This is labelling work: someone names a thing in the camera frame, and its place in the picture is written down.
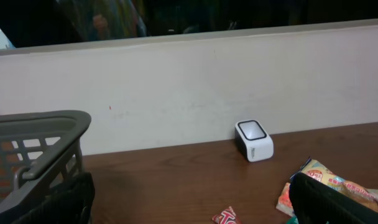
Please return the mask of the blue mouthwash bottle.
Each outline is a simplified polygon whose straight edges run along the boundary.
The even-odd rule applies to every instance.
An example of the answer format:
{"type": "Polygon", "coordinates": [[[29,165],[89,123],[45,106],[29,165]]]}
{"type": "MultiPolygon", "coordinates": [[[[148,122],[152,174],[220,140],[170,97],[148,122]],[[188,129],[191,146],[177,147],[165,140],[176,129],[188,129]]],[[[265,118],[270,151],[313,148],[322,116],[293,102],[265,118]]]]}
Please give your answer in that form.
{"type": "Polygon", "coordinates": [[[298,219],[296,216],[291,217],[286,224],[298,224],[298,219]]]}

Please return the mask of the red chocolate bar wrapper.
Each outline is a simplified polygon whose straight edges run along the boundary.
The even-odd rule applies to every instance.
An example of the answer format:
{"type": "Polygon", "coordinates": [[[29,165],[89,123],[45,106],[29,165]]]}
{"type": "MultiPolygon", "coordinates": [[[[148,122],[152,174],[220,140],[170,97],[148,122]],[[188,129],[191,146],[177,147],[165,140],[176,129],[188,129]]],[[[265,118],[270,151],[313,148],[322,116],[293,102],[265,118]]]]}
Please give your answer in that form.
{"type": "Polygon", "coordinates": [[[241,224],[240,219],[231,206],[224,209],[221,213],[214,215],[212,221],[216,224],[241,224]]]}

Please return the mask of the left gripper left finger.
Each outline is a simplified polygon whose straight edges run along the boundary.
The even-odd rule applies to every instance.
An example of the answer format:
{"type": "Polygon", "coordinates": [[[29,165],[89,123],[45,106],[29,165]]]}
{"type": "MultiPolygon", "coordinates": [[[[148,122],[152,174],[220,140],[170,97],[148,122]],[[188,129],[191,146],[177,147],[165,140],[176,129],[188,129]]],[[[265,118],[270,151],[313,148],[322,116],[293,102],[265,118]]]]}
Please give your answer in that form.
{"type": "Polygon", "coordinates": [[[87,224],[95,198],[92,175],[84,172],[52,189],[52,193],[20,214],[12,224],[87,224]]]}

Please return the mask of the orange tissue pack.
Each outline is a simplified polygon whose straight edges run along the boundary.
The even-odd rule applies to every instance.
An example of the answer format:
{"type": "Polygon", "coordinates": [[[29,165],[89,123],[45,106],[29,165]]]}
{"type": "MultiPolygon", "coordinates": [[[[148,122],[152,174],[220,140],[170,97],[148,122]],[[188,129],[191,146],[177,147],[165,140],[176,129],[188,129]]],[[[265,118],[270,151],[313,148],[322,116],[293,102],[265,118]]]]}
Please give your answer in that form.
{"type": "Polygon", "coordinates": [[[290,217],[293,217],[295,214],[292,207],[292,203],[290,201],[289,190],[290,190],[290,183],[287,182],[284,185],[280,196],[278,197],[276,209],[290,217]]]}

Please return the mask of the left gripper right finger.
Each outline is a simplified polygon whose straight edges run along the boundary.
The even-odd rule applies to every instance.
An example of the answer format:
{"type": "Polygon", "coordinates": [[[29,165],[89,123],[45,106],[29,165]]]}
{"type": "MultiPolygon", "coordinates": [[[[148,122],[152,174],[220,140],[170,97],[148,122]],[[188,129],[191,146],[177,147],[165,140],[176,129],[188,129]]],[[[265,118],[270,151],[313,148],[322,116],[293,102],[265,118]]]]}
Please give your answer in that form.
{"type": "Polygon", "coordinates": [[[289,198],[299,224],[378,224],[377,212],[304,173],[292,177],[289,198]]]}

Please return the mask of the yellow snack bag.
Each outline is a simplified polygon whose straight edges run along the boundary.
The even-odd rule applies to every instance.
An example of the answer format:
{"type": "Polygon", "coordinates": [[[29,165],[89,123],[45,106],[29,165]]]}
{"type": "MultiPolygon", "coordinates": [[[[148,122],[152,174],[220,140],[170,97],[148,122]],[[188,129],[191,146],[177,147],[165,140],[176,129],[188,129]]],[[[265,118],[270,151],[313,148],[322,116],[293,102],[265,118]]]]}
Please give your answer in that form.
{"type": "Polygon", "coordinates": [[[300,167],[298,173],[304,173],[378,213],[378,189],[368,189],[346,180],[332,173],[322,163],[310,157],[300,167]]]}

